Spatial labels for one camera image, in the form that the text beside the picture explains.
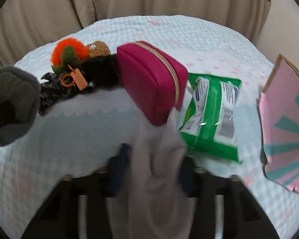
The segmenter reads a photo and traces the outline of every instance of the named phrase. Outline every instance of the bed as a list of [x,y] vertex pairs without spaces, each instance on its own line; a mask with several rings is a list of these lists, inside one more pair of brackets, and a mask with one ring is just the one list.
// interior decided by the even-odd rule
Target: bed
[[[106,19],[70,36],[85,44],[102,40],[112,53],[120,44],[145,40],[176,58],[190,72],[240,78],[243,85],[234,121],[243,164],[195,152],[190,156],[197,166],[215,175],[239,175],[280,238],[290,239],[295,234],[299,229],[299,194],[267,180],[263,174],[256,103],[259,87],[266,82],[273,64],[250,41],[229,28],[185,16]],[[51,71],[49,57],[54,46],[51,43],[29,52],[15,66],[40,78]],[[184,109],[189,100],[187,93]],[[26,136],[0,148],[0,226],[7,236],[21,238],[37,209],[64,174],[88,175],[104,166],[116,154],[120,143],[129,142],[136,125],[136,110],[123,88],[78,95],[57,103],[44,117],[38,115]],[[122,236],[120,227],[112,225],[114,237]]]

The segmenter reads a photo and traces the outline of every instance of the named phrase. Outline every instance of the beige curtain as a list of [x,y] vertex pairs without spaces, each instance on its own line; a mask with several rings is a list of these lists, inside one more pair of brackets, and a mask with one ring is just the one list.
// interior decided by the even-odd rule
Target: beige curtain
[[232,28],[253,43],[268,14],[268,0],[93,0],[98,20],[128,15],[177,15]]
[[92,0],[7,0],[0,10],[0,61],[14,65],[27,52],[93,22]]
[[0,10],[0,61],[13,65],[27,52],[95,20],[129,15],[197,17],[255,43],[269,7],[268,0],[7,0]]

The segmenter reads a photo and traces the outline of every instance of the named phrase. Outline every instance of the orange tag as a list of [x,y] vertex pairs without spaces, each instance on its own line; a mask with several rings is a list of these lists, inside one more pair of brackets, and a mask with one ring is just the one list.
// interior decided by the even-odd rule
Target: orange tag
[[88,83],[84,79],[83,74],[81,73],[81,71],[78,68],[76,68],[74,70],[70,66],[69,66],[69,68],[72,70],[71,76],[72,76],[75,84],[77,85],[77,87],[79,88],[80,91],[83,91],[86,87],[88,87]]

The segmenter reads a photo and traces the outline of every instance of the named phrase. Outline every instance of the white label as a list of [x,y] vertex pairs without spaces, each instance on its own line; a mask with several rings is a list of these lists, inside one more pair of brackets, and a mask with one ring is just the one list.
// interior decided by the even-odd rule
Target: white label
[[220,82],[222,87],[222,102],[214,135],[214,141],[235,146],[233,111],[238,99],[238,88],[230,83]]
[[187,121],[187,123],[180,130],[183,133],[188,133],[191,135],[197,136],[200,131],[202,124],[202,119],[204,117],[205,105],[209,87],[208,79],[199,77],[196,80],[197,87],[193,94],[194,103],[196,106],[196,112],[192,117]]

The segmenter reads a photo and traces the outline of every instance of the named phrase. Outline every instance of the white cloth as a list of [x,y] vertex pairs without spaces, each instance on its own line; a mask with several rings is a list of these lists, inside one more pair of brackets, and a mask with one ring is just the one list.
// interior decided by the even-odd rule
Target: white cloth
[[128,197],[130,239],[188,238],[195,202],[178,182],[185,153],[175,109],[163,126],[153,126],[137,112]]

